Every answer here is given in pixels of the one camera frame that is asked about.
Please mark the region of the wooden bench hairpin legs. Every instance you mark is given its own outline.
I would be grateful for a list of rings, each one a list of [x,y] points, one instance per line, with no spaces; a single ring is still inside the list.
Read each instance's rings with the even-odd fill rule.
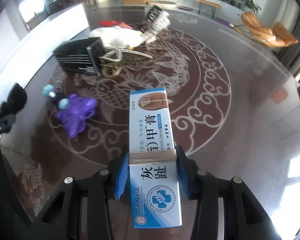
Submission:
[[[211,7],[211,18],[212,19],[215,18],[216,10],[217,9],[222,9],[222,6],[217,4],[217,3],[213,3],[213,2],[210,2],[210,1],[206,1],[206,0],[195,0],[195,1],[199,3],[197,14],[201,13],[203,5],[209,5]]]

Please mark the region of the white knitted cloth bundle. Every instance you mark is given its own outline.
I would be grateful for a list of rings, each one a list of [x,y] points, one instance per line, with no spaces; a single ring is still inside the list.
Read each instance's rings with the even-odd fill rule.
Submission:
[[[119,26],[96,28],[88,37],[100,37],[104,47],[118,49],[134,49],[144,42],[140,31]]]

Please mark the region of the green potted plant right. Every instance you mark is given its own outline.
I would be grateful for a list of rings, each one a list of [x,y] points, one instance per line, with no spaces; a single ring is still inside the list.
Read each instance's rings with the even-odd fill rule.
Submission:
[[[262,10],[262,8],[258,4],[254,3],[253,0],[241,0],[241,1],[243,2],[245,9],[248,9],[256,14]]]

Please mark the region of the blue white nail cream box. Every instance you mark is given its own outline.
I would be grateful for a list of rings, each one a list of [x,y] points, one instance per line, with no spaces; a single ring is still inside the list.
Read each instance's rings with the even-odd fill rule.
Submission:
[[[181,226],[177,153],[165,88],[130,93],[128,166],[134,227]]]

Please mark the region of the grey curtain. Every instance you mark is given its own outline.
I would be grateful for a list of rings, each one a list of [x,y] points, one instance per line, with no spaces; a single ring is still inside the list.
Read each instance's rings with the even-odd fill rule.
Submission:
[[[298,43],[280,49],[279,60],[290,71],[300,68],[300,6],[295,0],[283,0],[277,19]]]

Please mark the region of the black odor removing bar box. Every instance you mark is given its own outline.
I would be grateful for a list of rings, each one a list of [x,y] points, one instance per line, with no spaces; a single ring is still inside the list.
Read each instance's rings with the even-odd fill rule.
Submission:
[[[104,54],[100,37],[62,42],[53,50],[53,55],[64,72],[94,76],[102,76],[100,58]]]

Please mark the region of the purple toy figure bundle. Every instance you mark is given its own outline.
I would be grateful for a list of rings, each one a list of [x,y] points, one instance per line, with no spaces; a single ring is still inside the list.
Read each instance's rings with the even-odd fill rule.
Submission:
[[[75,138],[84,131],[86,120],[95,115],[98,106],[96,99],[77,94],[65,96],[53,85],[43,87],[42,95],[57,107],[56,117],[66,129],[69,138]]]

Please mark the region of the red packet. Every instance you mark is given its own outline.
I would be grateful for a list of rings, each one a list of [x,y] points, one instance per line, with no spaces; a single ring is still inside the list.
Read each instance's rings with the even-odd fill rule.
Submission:
[[[133,29],[130,25],[124,22],[116,22],[116,21],[99,21],[99,24],[102,27],[120,27],[124,29]]]

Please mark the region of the gold rhinestone hair claw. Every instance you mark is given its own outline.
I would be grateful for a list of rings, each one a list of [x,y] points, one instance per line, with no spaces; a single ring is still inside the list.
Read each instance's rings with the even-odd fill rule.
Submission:
[[[153,58],[151,55],[136,50],[106,47],[104,55],[99,57],[101,74],[107,78],[116,77],[124,65],[147,63],[153,61]]]

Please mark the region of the orange butterfly lounge chair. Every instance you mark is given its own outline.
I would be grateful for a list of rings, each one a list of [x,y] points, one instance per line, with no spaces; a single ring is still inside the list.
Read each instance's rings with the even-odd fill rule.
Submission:
[[[251,34],[252,40],[265,46],[283,48],[299,42],[281,22],[275,22],[271,28],[266,28],[252,11],[241,14],[241,21]]]

